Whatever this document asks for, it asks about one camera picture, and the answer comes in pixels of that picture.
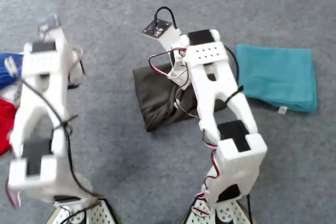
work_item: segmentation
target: wire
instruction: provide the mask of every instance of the wire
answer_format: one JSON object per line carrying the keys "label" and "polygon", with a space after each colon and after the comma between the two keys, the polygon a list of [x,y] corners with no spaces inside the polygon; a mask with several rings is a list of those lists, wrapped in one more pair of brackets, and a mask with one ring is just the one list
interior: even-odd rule
{"label": "wire", "polygon": [[225,101],[224,101],[224,103],[225,103],[225,105],[227,105],[228,104],[228,102],[236,95],[236,94],[238,94],[238,93],[240,93],[240,92],[242,92],[244,90],[244,86],[243,85],[241,85],[240,87],[238,87],[238,89],[235,91],[235,92],[233,92]]}
{"label": "wire", "polygon": [[246,195],[247,199],[247,210],[248,210],[248,218],[251,224],[253,224],[253,219],[252,219],[252,211],[251,211],[251,202],[250,202],[250,194]]}
{"label": "wire", "polygon": [[156,54],[156,55],[152,55],[152,56],[149,57],[149,59],[148,59],[148,64],[149,64],[149,66],[150,66],[155,72],[157,72],[157,73],[159,73],[159,74],[161,74],[161,75],[163,75],[163,76],[168,77],[168,74],[165,73],[165,72],[163,72],[163,71],[161,71],[160,69],[156,68],[156,67],[152,64],[151,60],[152,60],[153,58],[157,57],[157,56],[165,55],[165,54],[168,54],[168,53],[170,53],[170,52],[177,51],[177,50],[178,50],[178,51],[185,51],[186,49],[185,49],[185,48],[176,47],[176,48],[173,48],[173,49],[171,49],[171,50],[169,50],[169,51],[161,52],[161,53]]}
{"label": "wire", "polygon": [[194,114],[192,114],[192,113],[189,113],[189,112],[187,112],[184,108],[182,108],[182,107],[180,106],[180,101],[179,101],[179,99],[177,98],[177,94],[178,94],[178,92],[179,92],[180,90],[182,90],[182,88],[183,88],[184,86],[186,86],[186,85],[188,84],[188,82],[189,82],[189,71],[188,71],[188,66],[186,65],[185,67],[186,67],[186,70],[187,70],[187,80],[185,81],[185,83],[184,83],[182,86],[180,86],[180,87],[176,90],[176,93],[175,93],[175,104],[176,104],[176,106],[177,106],[180,110],[182,110],[182,111],[183,111],[184,113],[186,113],[188,116],[190,116],[190,117],[192,117],[192,118],[200,119],[200,118],[198,117],[198,115],[194,115]]}
{"label": "wire", "polygon": [[19,208],[19,207],[21,207],[20,192],[17,192],[17,193],[16,193],[16,199],[14,199],[14,195],[13,195],[13,193],[11,192],[11,190],[9,189],[9,186],[8,186],[8,178],[7,178],[7,180],[6,180],[5,188],[6,188],[6,195],[7,195],[7,198],[8,198],[8,200],[9,200],[9,202],[11,203],[12,207],[14,207],[14,208]]}
{"label": "wire", "polygon": [[94,207],[96,207],[99,204],[99,202],[97,201],[96,203],[92,204],[91,206],[88,206],[86,208],[83,208],[82,210],[79,210],[77,212],[75,212],[74,214],[68,216],[67,218],[65,218],[60,224],[65,224],[67,221],[69,221],[71,218],[75,217],[76,215],[80,214],[81,212],[85,212],[89,209],[92,209]]}
{"label": "wire", "polygon": [[173,11],[169,7],[167,7],[167,6],[161,6],[159,9],[157,9],[156,13],[154,14],[155,26],[157,26],[157,24],[158,24],[157,15],[163,9],[166,9],[170,13],[170,15],[172,16],[173,25],[174,25],[175,29],[177,29],[177,25],[176,25],[176,21],[175,21],[175,17],[174,17]]}
{"label": "wire", "polygon": [[71,212],[69,209],[66,209],[65,207],[60,206],[63,210],[67,211],[69,213],[69,216],[71,215]]}
{"label": "wire", "polygon": [[219,175],[220,175],[220,173],[219,173],[219,168],[218,168],[218,165],[217,165],[217,162],[216,162],[216,159],[215,159],[215,154],[214,154],[215,151],[216,151],[216,150],[213,150],[213,151],[211,152],[211,160],[212,160],[212,164],[214,165],[214,168],[215,168],[215,170],[216,170],[216,176],[208,175],[208,176],[206,176],[206,177],[204,178],[204,182],[203,182],[203,184],[204,184],[205,189],[207,189],[207,190],[208,190],[208,185],[206,184],[206,180],[207,180],[208,178],[216,179],[216,178],[218,178]]}
{"label": "wire", "polygon": [[224,46],[225,49],[231,54],[234,62],[235,62],[235,65],[236,65],[236,82],[237,84],[239,83],[239,64],[238,64],[238,60],[237,60],[237,57],[236,55],[231,51],[231,49],[229,49],[227,46]]}
{"label": "wire", "polygon": [[202,140],[203,140],[203,143],[205,144],[205,146],[207,146],[211,149],[217,149],[217,145],[211,144],[211,143],[208,143],[208,142],[205,141],[205,130],[203,130]]}

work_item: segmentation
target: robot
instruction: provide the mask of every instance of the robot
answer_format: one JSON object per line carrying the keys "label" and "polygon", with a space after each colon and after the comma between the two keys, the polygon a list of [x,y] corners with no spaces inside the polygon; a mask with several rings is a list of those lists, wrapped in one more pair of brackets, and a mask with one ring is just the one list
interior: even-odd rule
{"label": "robot", "polygon": [[[24,47],[21,76],[12,58],[5,61],[8,72],[23,84],[9,138],[15,155],[9,168],[9,199],[18,207],[13,197],[18,191],[53,203],[50,224],[118,223],[107,200],[93,193],[90,181],[72,165],[68,122],[76,116],[67,111],[67,90],[78,87],[85,76],[82,50],[67,43],[57,16],[40,23],[38,31],[41,40]],[[32,135],[42,116],[52,121],[50,138]]]}
{"label": "robot", "polygon": [[[171,13],[173,23],[157,18],[162,9]],[[258,133],[256,121],[242,93],[243,87],[238,87],[231,71],[227,48],[221,42],[219,32],[199,30],[182,35],[172,11],[164,6],[157,10],[143,34],[161,43],[170,55],[172,69],[169,73],[162,73],[149,60],[150,66],[174,81],[180,90],[192,85],[198,116],[185,112],[199,119],[204,143],[213,149],[213,166],[183,224],[252,223],[250,212],[247,218],[237,200],[249,195],[267,146]],[[176,107],[183,110],[175,97]],[[237,120],[217,124],[214,118],[216,99],[224,101]]]}

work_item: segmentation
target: blue towel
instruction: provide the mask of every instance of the blue towel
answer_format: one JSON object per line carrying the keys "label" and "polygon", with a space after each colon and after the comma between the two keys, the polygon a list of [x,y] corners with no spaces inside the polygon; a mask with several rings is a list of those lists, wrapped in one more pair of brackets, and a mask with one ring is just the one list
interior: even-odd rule
{"label": "blue towel", "polygon": [[16,63],[16,67],[18,69],[18,74],[21,75],[23,55],[12,54],[7,52],[0,53],[0,90],[16,82],[16,78],[10,76],[5,67],[5,59],[10,56],[13,57],[14,62]]}
{"label": "blue towel", "polygon": [[262,48],[239,44],[236,56],[244,94],[273,106],[312,112],[317,91],[310,49]]}

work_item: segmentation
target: black cable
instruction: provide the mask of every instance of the black cable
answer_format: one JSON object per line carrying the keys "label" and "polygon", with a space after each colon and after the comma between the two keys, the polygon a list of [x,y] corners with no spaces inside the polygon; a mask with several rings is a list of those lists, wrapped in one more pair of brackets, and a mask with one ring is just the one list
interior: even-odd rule
{"label": "black cable", "polygon": [[247,199],[248,218],[250,220],[250,224],[253,224],[252,211],[251,211],[251,202],[250,202],[250,194],[246,195],[246,199]]}
{"label": "black cable", "polygon": [[233,92],[226,100],[225,100],[225,105],[227,106],[227,103],[234,97],[236,94],[242,92],[244,90],[244,86],[241,85],[235,92]]}
{"label": "black cable", "polygon": [[79,210],[79,211],[75,212],[74,214],[72,214],[72,215],[68,216],[67,218],[65,218],[60,224],[65,224],[66,221],[69,221],[71,218],[73,218],[73,217],[76,216],[77,214],[80,214],[81,212],[85,212],[85,211],[87,211],[87,210],[89,210],[89,209],[91,209],[91,208],[94,208],[94,207],[96,207],[98,204],[99,204],[99,201],[96,202],[96,203],[94,203],[94,204],[91,205],[91,206],[88,206],[88,207],[86,207],[86,208],[83,208],[82,210]]}
{"label": "black cable", "polygon": [[60,208],[62,208],[63,210],[67,211],[69,213],[69,216],[71,215],[70,210],[66,209],[65,207],[60,207]]}
{"label": "black cable", "polygon": [[155,26],[158,24],[157,15],[163,9],[167,10],[170,13],[170,15],[172,16],[173,25],[174,25],[175,29],[177,29],[177,25],[176,25],[176,21],[175,21],[175,17],[174,17],[173,11],[169,7],[167,7],[167,6],[161,6],[159,9],[157,9],[156,13],[154,14]]}
{"label": "black cable", "polygon": [[20,80],[28,89],[30,89],[34,94],[36,94],[37,96],[39,96],[46,104],[47,106],[51,109],[51,111],[53,112],[53,114],[57,117],[57,120],[60,123],[60,126],[63,128],[64,131],[64,135],[66,138],[66,142],[68,145],[68,158],[69,158],[69,165],[70,165],[70,172],[71,175],[74,179],[74,181],[76,182],[76,184],[78,185],[78,187],[80,189],[82,189],[83,191],[85,191],[86,193],[94,196],[94,197],[102,197],[99,194],[96,194],[88,189],[86,189],[77,179],[77,177],[75,176],[75,172],[74,172],[74,166],[72,163],[72,155],[71,155],[71,144],[70,144],[70,135],[69,132],[67,131],[67,122],[64,122],[61,118],[61,116],[57,113],[56,109],[51,105],[51,103],[40,93],[38,92],[36,89],[34,89],[29,83],[27,83],[24,79],[22,79],[20,76],[18,76],[17,74],[14,75],[18,80]]}
{"label": "black cable", "polygon": [[224,46],[225,49],[231,54],[233,60],[235,61],[235,65],[236,65],[236,82],[237,84],[239,83],[239,64],[238,64],[238,60],[236,55],[231,51],[231,49],[229,49],[227,46]]}

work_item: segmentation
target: dark brown cloth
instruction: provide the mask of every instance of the dark brown cloth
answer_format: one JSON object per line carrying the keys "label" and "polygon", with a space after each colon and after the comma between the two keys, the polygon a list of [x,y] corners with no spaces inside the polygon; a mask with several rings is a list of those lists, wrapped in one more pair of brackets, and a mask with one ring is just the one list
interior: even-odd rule
{"label": "dark brown cloth", "polygon": [[[171,64],[158,66],[168,73]],[[150,67],[133,70],[135,92],[138,97],[140,110],[148,132],[154,131],[160,125],[190,119],[191,117],[174,106],[175,93],[178,85],[167,77],[154,72]],[[185,91],[179,91],[180,106],[191,114],[196,114],[197,99],[192,85]],[[225,108],[222,101],[215,102],[215,111]]]}

